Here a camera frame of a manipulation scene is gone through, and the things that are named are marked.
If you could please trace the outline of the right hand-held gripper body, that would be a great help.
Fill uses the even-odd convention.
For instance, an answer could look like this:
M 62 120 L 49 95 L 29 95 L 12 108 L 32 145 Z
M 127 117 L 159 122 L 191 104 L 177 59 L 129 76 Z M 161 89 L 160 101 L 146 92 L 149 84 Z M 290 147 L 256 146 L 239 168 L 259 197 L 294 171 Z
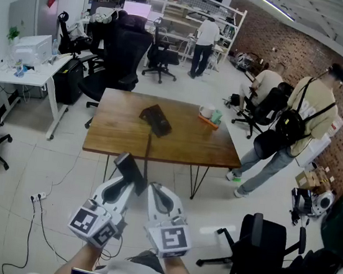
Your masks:
M 147 190 L 148 240 L 160 258 L 181 257 L 191 249 L 190 230 L 181 199 L 165 186 L 151 182 Z

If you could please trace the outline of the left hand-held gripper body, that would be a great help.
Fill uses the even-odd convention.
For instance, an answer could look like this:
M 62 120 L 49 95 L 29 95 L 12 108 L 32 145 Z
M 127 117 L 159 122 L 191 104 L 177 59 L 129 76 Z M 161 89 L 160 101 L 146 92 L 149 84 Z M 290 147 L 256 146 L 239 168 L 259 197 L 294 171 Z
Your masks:
M 127 203 L 134 190 L 135 184 L 122 176 L 100 184 L 72 215 L 68 228 L 81 240 L 104 248 L 111 238 L 120 238 L 126 226 Z

